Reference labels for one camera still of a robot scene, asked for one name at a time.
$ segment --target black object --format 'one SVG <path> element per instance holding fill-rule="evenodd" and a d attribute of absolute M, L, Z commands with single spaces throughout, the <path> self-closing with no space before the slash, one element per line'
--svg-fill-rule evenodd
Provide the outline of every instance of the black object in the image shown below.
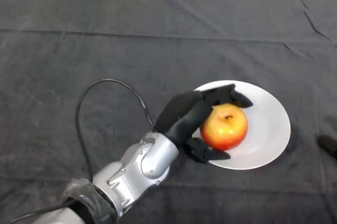
<path fill-rule="evenodd" d="M 331 156 L 337 159 L 337 140 L 327 135 L 317 136 L 318 144 Z"/>
<path fill-rule="evenodd" d="M 154 127 L 158 133 L 166 135 L 180 147 L 203 124 L 212 110 L 200 91 L 188 91 L 171 99 Z"/>
<path fill-rule="evenodd" d="M 190 138 L 184 145 L 184 152 L 197 162 L 207 163 L 209 160 L 230 159 L 230 154 L 210 149 L 209 146 L 200 138 Z"/>
<path fill-rule="evenodd" d="M 235 90 L 234 84 L 203 91 L 202 95 L 206 102 L 212 106 L 225 103 L 231 103 L 242 108 L 253 106 L 253 103 L 246 96 Z"/>
<path fill-rule="evenodd" d="M 210 149 L 200 138 L 192 138 L 211 114 L 213 106 L 225 103 L 244 108 L 253 105 L 235 90 L 234 84 L 206 91 L 188 91 L 171 99 L 159 115 L 155 130 L 165 134 L 177 147 L 184 146 L 184 152 L 198 162 L 229 159 L 229 154 Z"/>

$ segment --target red apple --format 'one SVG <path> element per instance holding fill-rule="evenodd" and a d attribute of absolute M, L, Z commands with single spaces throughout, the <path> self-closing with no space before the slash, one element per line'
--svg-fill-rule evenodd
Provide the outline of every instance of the red apple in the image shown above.
<path fill-rule="evenodd" d="M 213 107 L 211 115 L 200 127 L 203 140 L 213 149 L 228 150 L 239 145 L 248 131 L 242 110 L 232 104 Z"/>

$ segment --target plate rim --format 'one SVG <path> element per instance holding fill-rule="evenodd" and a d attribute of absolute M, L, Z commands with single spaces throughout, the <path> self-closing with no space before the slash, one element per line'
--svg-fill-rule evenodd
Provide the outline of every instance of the plate rim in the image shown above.
<path fill-rule="evenodd" d="M 274 95 L 272 95 L 271 93 L 269 93 L 267 90 L 263 89 L 262 87 L 260 86 L 257 86 L 257 85 L 254 85 L 254 84 L 251 84 L 251 83 L 248 83 L 248 82 L 244 82 L 244 81 L 239 81 L 239 80 L 227 80 L 227 79 L 224 79 L 224 80 L 216 80 L 216 81 L 212 81 L 212 82 L 208 82 L 208 83 L 205 83 L 199 87 L 197 87 L 196 89 L 194 89 L 194 91 L 196 90 L 199 90 L 201 87 L 205 86 L 205 85 L 208 85 L 208 84 L 212 84 L 212 83 L 220 83 L 220 82 L 233 82 L 233 84 L 235 83 L 243 83 L 243 84 L 249 84 L 249 85 L 252 85 L 254 87 L 257 87 L 257 88 L 260 88 L 262 90 L 264 90 L 265 92 L 267 92 L 268 94 L 270 94 L 278 103 L 280 103 L 281 107 L 283 108 L 284 112 L 285 112 L 285 115 L 287 117 L 287 125 L 288 125 L 288 128 L 289 128 L 289 135 L 287 136 L 287 141 L 284 141 L 284 147 L 282 147 L 282 150 L 280 149 L 279 153 L 277 153 L 275 155 L 274 158 L 266 161 L 266 162 L 263 162 L 261 165 L 255 165 L 255 166 L 252 166 L 252 167 L 244 167 L 244 168 L 234 168 L 234 167 L 231 167 L 231 166 L 226 166 L 226 165 L 220 165 L 220 164 L 215 164 L 214 162 L 218 161 L 218 160 L 210 160 L 209 163 L 210 164 L 213 164 L 215 166 L 218 166 L 218 167 L 221 167 L 221 168 L 225 168 L 225 169 L 230 169 L 230 170 L 251 170 L 251 169 L 256 169 L 256 168 L 260 168 L 262 166 L 265 166 L 267 164 L 270 164 L 271 162 L 275 161 L 283 152 L 284 150 L 286 149 L 286 147 L 288 146 L 288 143 L 290 141 L 290 135 L 291 135 L 291 124 L 290 124 L 290 119 L 289 119 L 289 115 L 288 113 L 286 112 L 284 106 L 282 105 L 282 103 L 276 99 L 276 97 Z"/>

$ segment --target white plate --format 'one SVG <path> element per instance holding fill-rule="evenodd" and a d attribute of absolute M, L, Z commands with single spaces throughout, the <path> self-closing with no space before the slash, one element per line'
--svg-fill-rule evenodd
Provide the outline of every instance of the white plate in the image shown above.
<path fill-rule="evenodd" d="M 212 160 L 211 164 L 234 170 L 248 170 L 264 166 L 275 160 L 286 148 L 290 138 L 290 121 L 281 103 L 266 90 L 252 84 L 222 80 L 207 83 L 196 90 L 235 84 L 235 90 L 253 102 L 242 109 L 248 120 L 248 133 L 243 142 L 227 152 L 228 160 Z M 193 137 L 200 137 L 199 129 Z"/>

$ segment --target dark gray tablecloth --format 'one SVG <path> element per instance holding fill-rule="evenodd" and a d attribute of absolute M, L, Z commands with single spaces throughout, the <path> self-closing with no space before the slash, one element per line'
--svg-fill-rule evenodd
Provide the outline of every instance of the dark gray tablecloth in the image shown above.
<path fill-rule="evenodd" d="M 336 223 L 336 0 L 0 0 L 0 220 L 55 205 L 87 171 L 74 106 L 91 81 L 133 86 L 156 119 L 175 94 L 221 79 L 285 107 L 285 152 L 254 170 L 183 154 L 121 223 Z M 149 130 L 133 95 L 95 88 L 81 114 L 97 172 Z"/>

